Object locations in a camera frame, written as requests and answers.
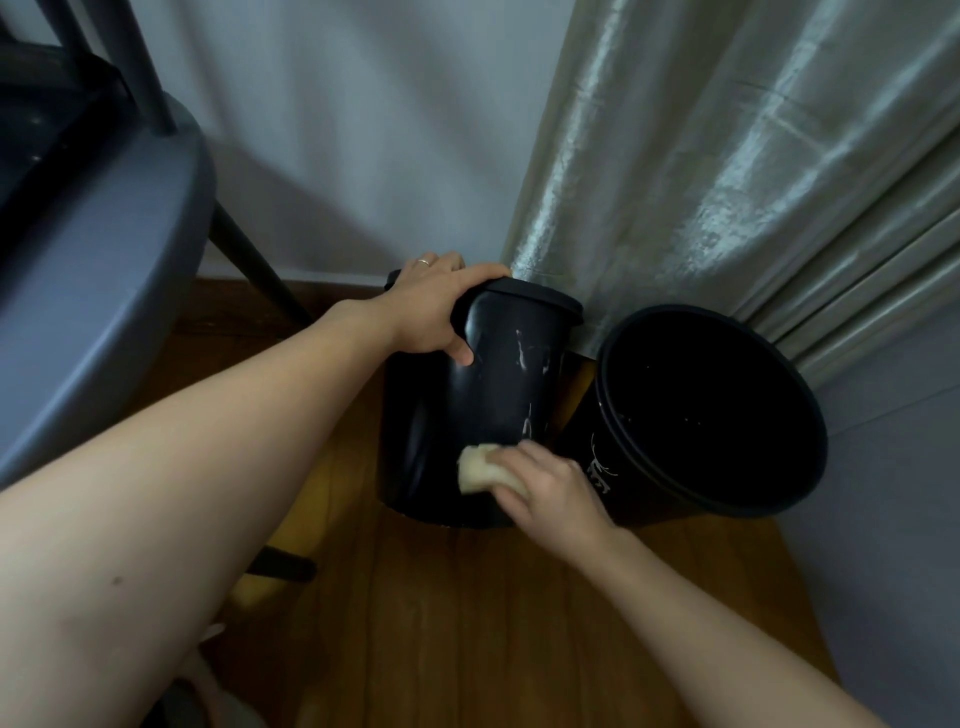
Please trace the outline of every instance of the forearm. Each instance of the forearm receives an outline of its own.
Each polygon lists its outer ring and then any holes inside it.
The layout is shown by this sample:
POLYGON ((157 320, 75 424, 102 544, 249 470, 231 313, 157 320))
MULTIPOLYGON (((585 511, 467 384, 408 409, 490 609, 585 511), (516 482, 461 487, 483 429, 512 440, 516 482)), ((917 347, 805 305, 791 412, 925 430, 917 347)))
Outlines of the forearm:
POLYGON ((883 725, 826 676, 627 531, 580 565, 707 728, 883 725))
MULTIPOLYGON (((162 687, 390 352, 365 306, 335 307, 0 497, 0 551, 18 555, 0 561, 3 705, 19 680, 109 724, 162 687)), ((40 724, 36 702, 23 704, 40 724)))

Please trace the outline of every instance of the shiny curtain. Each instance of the shiny curtain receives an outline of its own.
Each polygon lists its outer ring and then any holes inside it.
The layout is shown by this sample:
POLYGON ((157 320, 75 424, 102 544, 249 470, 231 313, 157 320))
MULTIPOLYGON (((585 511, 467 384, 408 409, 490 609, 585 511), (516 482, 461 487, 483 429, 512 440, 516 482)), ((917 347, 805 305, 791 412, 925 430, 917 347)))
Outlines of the shiny curtain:
POLYGON ((573 342, 694 303, 811 384, 960 295, 960 5, 578 0, 504 249, 573 342))

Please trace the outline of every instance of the white wall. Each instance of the white wall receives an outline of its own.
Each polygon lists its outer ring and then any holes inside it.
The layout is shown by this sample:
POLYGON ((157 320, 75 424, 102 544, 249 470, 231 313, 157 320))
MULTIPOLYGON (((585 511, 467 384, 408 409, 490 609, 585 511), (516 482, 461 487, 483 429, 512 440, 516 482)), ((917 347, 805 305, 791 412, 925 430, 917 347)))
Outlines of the white wall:
MULTIPOLYGON (((380 282, 426 250, 499 258, 573 0, 133 6, 208 133, 221 201, 286 278, 380 282)), ((0 12, 54 42, 32 0, 0 12)), ((202 272, 228 268, 214 252, 202 272)))
POLYGON ((844 686, 960 723, 960 304, 818 392, 827 473, 780 517, 844 686))

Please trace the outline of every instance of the person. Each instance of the person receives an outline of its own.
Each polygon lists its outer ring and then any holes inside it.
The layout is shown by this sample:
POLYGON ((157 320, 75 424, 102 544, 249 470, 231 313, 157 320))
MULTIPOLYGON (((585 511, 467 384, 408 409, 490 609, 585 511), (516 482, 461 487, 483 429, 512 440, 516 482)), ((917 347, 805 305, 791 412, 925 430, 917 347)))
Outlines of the person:
MULTIPOLYGON (((133 415, 0 494, 0 724, 135 724, 290 508, 337 420, 392 352, 473 359, 456 300, 502 265, 408 262, 262 354, 133 415)), ((824 675, 608 518, 575 463, 523 442, 491 460, 534 541, 603 592, 712 728, 878 726, 824 675)))

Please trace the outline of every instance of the black bucket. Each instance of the black bucket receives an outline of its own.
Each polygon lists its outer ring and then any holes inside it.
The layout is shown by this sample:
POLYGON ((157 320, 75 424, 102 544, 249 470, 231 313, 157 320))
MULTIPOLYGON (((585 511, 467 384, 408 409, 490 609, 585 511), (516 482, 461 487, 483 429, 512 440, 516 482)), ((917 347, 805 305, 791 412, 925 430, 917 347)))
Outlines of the black bucket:
MULTIPOLYGON (((396 279, 392 273, 389 288, 396 279)), ((445 353, 387 361, 380 429, 380 498, 429 523, 510 525, 490 494, 460 494, 457 458, 467 445, 542 442, 570 329, 583 308, 552 288, 490 280, 457 302, 450 321, 473 349, 462 367, 445 353)))
POLYGON ((662 305, 607 337, 555 450, 580 463, 618 523, 755 518, 816 487, 827 429, 773 345, 713 311, 662 305))

